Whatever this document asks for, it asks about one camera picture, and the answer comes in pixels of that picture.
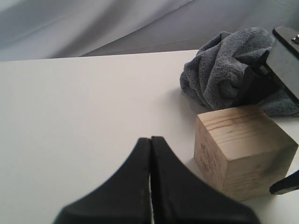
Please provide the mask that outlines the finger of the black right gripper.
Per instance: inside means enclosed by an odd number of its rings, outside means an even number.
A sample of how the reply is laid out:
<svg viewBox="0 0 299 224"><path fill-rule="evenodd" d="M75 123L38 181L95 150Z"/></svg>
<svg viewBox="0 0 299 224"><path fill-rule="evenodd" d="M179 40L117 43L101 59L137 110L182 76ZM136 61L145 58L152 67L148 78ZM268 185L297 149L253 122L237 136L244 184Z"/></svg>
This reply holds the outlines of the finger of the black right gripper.
<svg viewBox="0 0 299 224"><path fill-rule="evenodd" d="M274 183L269 188L273 195L282 195L299 189L299 170L284 179Z"/></svg>
<svg viewBox="0 0 299 224"><path fill-rule="evenodd" d="M248 66L238 92L238 106L256 105L279 89L271 69Z"/></svg>

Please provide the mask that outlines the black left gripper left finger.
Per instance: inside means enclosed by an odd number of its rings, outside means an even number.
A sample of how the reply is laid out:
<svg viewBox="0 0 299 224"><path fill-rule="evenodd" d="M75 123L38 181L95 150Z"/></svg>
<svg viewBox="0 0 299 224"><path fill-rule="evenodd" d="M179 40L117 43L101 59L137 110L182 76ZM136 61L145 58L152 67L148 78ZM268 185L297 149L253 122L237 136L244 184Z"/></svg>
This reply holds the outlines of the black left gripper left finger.
<svg viewBox="0 0 299 224"><path fill-rule="evenodd" d="M139 138L122 166L96 190L65 206L56 224L150 224L150 139Z"/></svg>

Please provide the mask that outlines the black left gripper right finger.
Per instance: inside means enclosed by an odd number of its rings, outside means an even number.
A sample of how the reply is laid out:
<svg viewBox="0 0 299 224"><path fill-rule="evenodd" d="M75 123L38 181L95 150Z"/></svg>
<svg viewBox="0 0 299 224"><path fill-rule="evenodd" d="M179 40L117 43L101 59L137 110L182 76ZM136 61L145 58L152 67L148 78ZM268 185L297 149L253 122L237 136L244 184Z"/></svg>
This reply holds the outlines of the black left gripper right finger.
<svg viewBox="0 0 299 224"><path fill-rule="evenodd" d="M156 224L255 224L249 207L193 174L163 137L151 138L150 187Z"/></svg>

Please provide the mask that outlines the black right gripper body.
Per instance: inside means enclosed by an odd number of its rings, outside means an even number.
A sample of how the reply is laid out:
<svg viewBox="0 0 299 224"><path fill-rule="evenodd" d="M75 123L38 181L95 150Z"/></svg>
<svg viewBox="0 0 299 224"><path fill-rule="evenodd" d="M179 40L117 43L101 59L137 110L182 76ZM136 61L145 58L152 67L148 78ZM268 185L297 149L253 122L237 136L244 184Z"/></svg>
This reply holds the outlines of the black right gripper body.
<svg viewBox="0 0 299 224"><path fill-rule="evenodd" d="M275 41L265 60L270 83L283 89L292 100L299 99L299 32L289 27L275 27Z"/></svg>

